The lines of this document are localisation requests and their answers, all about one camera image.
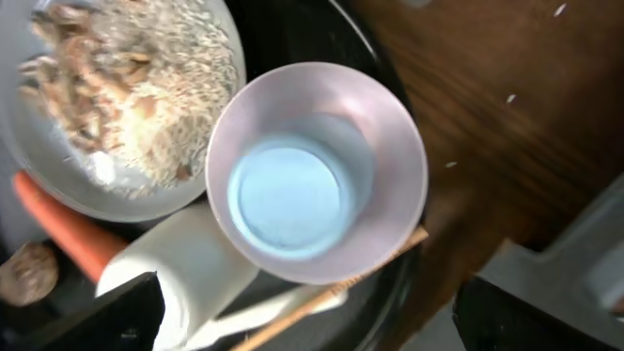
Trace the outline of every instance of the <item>chopstick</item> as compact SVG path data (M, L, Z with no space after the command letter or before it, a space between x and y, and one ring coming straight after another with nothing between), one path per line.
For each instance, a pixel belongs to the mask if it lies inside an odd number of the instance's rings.
M403 254L404 252L418 245L423 240L427 239L428 236L429 234L427 233L427 231L422 226L418 226L411 233L411 235L409 236L409 239L404 243L404 245L399 250L395 251L390 256L390 258L387 261L385 261L383 264L380 264L374 267L373 270L361 276L347 279L342 282L335 283L333 285L329 285L327 289L319 292L316 296L310 298L309 300L307 300L306 302L304 302L303 304L295 308L291 313L287 314L286 316L277 318L271 324L264 327L262 330L255 333L250 338L234 346L232 349L230 349L230 351L255 350L257 347L259 347L266 341L272 339L280 332L285 331L290 326L294 325L301 319L305 318L308 314L310 314L310 312L315 307L317 307L321 303L329 300L330 298L336 296L337 294L342 293L343 291L358 284L359 282L367 278L370 274L374 273L376 270L383 267L388 262L392 261L399 255Z

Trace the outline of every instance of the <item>tray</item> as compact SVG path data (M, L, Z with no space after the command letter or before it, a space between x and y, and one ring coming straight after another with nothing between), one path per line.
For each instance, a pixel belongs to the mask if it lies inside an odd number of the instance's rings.
M335 62L359 69L377 79L410 110L409 100L392 64L347 4L332 0L225 2L239 28L250 81L270 69L293 62ZM16 250L26 240L46 237L22 209L15 207L10 177L17 168L6 148L0 145L0 235L7 252ZM101 221L100 224L133 240L156 222L126 225ZM259 350L374 349L383 333L392 327L403 305L418 256L419 248L404 254L352 289L344 306L306 318ZM75 312L91 303L93 285L66 258L61 260L61 271L58 287L44 301L28 308L33 318L30 325L19 332L28 332L56 316ZM271 275L260 274L224 313L251 305L292 286L292 283ZM245 333L231 335L206 350L227 350L245 336Z

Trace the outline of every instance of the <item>brown wooden surface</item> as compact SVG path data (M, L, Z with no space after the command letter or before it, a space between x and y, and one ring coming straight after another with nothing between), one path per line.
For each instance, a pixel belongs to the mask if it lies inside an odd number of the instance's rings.
M544 248L624 171L624 1L353 3L406 84L431 168L432 238L391 350L504 238Z

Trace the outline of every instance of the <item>light blue circle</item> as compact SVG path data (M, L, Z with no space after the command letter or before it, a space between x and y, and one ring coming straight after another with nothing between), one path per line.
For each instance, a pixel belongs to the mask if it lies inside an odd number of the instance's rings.
M343 167L321 145L270 138L243 157L228 186L232 219L258 249L305 259L335 245L351 222Z

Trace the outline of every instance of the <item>carrot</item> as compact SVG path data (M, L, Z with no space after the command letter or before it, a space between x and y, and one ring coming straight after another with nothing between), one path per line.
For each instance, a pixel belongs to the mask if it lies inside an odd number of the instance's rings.
M26 210L94 283L113 256L128 246L50 196L25 171L13 176L13 187Z

